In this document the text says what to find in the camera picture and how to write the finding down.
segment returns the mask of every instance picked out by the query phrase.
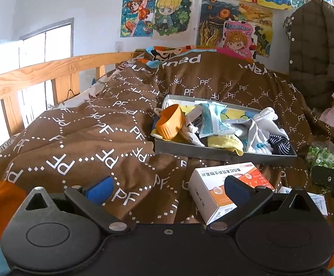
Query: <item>green vegetable bag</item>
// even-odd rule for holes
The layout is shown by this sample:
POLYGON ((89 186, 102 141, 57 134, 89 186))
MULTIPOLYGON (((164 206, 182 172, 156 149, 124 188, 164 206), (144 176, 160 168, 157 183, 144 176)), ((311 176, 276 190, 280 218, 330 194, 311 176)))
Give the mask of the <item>green vegetable bag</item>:
POLYGON ((314 166, 334 169, 334 144, 331 141, 313 142, 306 155, 309 170, 314 166))

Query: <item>green puffer jacket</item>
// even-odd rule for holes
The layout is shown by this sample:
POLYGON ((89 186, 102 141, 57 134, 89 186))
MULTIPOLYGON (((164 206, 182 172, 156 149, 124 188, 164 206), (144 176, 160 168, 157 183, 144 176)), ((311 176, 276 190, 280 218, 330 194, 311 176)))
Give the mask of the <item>green puffer jacket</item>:
POLYGON ((291 16, 289 79, 308 107, 330 107, 334 92, 334 6, 311 0, 291 16))

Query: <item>black plastic mount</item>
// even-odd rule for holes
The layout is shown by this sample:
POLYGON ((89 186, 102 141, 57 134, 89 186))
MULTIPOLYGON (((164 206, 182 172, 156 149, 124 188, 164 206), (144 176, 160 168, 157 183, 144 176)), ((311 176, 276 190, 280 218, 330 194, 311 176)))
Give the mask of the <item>black plastic mount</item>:
POLYGON ((1 238, 11 276, 206 276, 212 267, 216 275, 329 275, 334 235, 304 190, 274 194, 227 177, 238 207, 208 226, 127 225, 81 191, 32 190, 1 238))

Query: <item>metal screw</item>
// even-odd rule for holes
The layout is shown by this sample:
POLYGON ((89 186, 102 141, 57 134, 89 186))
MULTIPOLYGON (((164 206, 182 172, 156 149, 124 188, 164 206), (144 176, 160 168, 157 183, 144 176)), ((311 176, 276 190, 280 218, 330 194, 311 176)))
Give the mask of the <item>metal screw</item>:
POLYGON ((127 225, 123 222, 113 222, 109 226, 109 229, 112 231, 124 231, 127 228, 127 225))
POLYGON ((224 231, 228 228, 227 224, 224 222, 213 222, 209 225, 210 229, 215 231, 224 231))
POLYGON ((172 229, 166 229, 164 231, 164 234, 173 234, 173 230, 172 229))

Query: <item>wooden headboard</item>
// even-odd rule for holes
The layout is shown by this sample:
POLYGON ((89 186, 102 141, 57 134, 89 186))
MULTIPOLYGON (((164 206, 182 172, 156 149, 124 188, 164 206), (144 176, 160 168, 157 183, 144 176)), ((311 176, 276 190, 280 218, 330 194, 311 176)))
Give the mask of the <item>wooden headboard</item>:
POLYGON ((9 135, 12 136, 24 129, 17 100, 18 91, 52 80, 53 98, 55 104, 58 104, 68 98, 70 89, 75 95, 80 93, 80 71, 95 68, 95 78, 98 80, 106 73, 106 65, 129 60, 137 54, 137 52, 120 52, 76 56, 27 66, 1 74, 0 100, 9 135))

